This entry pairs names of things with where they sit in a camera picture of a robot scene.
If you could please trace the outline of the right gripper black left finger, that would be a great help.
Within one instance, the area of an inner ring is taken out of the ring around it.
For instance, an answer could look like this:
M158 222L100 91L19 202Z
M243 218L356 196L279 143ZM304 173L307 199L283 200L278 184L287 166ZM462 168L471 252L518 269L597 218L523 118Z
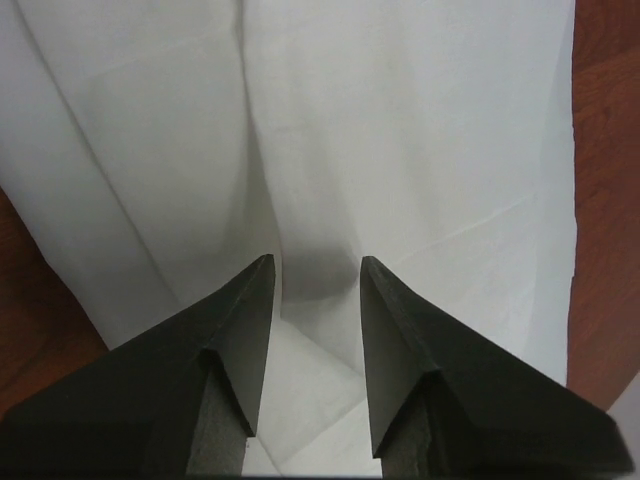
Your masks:
M238 475L255 436L275 261L10 408L5 475Z

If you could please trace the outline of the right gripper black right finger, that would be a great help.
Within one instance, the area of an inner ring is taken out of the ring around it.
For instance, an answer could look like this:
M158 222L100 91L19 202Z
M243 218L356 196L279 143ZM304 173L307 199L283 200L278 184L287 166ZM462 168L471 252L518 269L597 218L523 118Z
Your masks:
M360 271L373 455L386 475L628 475L604 411L420 297Z

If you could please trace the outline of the white long sleeve shirt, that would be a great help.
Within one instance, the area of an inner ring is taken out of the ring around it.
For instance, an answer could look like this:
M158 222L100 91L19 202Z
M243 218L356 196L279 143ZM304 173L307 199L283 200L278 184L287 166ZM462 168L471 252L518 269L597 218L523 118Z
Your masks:
M247 474L379 476L364 256L559 383L571 1L5 1L1 185L116 347L270 253Z

